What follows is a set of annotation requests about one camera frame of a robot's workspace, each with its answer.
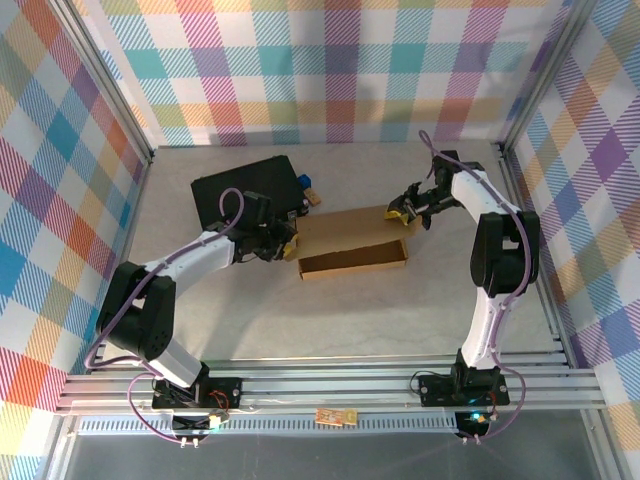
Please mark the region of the brown cardboard box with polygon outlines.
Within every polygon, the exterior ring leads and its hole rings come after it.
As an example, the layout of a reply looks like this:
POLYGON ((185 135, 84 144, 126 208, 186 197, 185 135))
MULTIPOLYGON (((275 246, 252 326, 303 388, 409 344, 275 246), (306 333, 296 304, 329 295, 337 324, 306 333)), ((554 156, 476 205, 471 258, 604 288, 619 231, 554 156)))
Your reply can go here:
POLYGON ((407 239, 422 228, 421 218, 405 226, 386 220, 386 211, 382 205, 298 218, 290 262, 303 280, 404 266, 407 239))

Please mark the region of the small orange circuit board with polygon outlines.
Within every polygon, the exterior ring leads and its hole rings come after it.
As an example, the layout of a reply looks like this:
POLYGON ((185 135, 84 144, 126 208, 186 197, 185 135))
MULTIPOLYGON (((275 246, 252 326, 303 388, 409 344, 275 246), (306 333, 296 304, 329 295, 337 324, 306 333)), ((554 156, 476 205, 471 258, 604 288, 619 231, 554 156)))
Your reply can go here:
POLYGON ((356 426, 358 412, 355 409, 318 408, 314 421, 319 425, 334 427, 356 426))

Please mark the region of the aluminium mounting rail beam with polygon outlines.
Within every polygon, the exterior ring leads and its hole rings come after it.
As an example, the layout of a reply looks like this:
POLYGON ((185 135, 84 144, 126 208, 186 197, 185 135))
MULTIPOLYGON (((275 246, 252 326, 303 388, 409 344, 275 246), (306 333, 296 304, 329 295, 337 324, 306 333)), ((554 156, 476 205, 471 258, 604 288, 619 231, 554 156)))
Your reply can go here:
MULTIPOLYGON (((214 376, 242 379, 239 414, 312 413, 318 408, 354 408, 362 413, 411 412, 420 400, 410 381, 417 372, 449 372, 453 355, 309 357, 212 361, 214 376)), ((602 409, 604 395, 593 370, 570 368, 561 350, 507 353, 502 358, 511 401, 527 410, 602 409)), ((130 401, 149 412, 148 380, 134 382, 134 367, 120 366, 67 378, 56 411, 116 415, 130 401)))

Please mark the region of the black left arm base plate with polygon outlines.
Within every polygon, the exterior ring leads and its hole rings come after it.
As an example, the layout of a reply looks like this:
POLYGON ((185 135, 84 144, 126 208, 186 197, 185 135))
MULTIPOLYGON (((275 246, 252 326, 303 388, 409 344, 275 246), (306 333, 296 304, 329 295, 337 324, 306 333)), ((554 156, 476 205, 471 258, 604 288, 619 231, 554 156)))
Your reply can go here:
POLYGON ((242 379, 239 377, 203 377, 190 387, 180 387, 167 380, 152 382, 152 408, 160 409, 222 409, 240 406, 242 379))

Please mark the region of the aluminium frame post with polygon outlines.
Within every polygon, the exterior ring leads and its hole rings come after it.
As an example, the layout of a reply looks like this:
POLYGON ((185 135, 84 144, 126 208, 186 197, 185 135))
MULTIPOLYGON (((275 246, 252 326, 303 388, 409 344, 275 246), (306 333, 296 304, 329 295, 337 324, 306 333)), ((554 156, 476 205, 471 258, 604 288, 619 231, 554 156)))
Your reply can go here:
POLYGON ((541 21, 534 27, 534 49, 518 70, 521 83, 513 98, 495 144, 501 152, 512 150, 531 121, 534 111, 556 78, 599 0, 549 0, 541 21))
POLYGON ((146 138, 133 111, 126 102, 110 69, 72 0, 46 0, 63 30, 77 51, 82 64, 96 83, 99 91, 106 97, 115 117, 123 124, 123 130, 133 141, 136 151, 148 165, 153 163, 154 149, 146 138))

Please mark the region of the aluminium side floor rail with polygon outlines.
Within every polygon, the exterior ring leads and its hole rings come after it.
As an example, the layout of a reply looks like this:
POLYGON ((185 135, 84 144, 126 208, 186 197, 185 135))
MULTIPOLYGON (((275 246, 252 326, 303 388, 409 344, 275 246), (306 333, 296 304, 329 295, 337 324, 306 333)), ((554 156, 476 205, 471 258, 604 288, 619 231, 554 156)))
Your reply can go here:
MULTIPOLYGON (((520 187, 515 167, 518 165, 515 153, 509 150, 503 142, 495 144, 498 165, 500 172, 508 191, 509 199, 512 203, 517 204, 522 210, 533 210, 532 201, 524 194, 524 190, 520 187)), ((570 368, 576 368, 576 359, 572 347, 566 336, 566 330, 560 317, 555 296, 552 292, 551 284, 547 277, 547 269, 543 262, 542 246, 539 247, 539 269, 538 278, 536 280, 536 291, 542 304, 545 318, 549 325, 553 338, 560 342, 562 352, 566 358, 566 364, 570 368)))

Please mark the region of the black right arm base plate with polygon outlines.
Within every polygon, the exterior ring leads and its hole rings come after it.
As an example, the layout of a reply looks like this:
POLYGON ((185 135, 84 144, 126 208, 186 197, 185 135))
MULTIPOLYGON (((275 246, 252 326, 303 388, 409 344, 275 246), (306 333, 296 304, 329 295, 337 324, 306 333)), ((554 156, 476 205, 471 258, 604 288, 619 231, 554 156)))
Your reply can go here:
POLYGON ((420 375, 418 393, 423 407, 506 406, 510 396, 502 374, 472 375, 469 379, 453 375, 420 375))

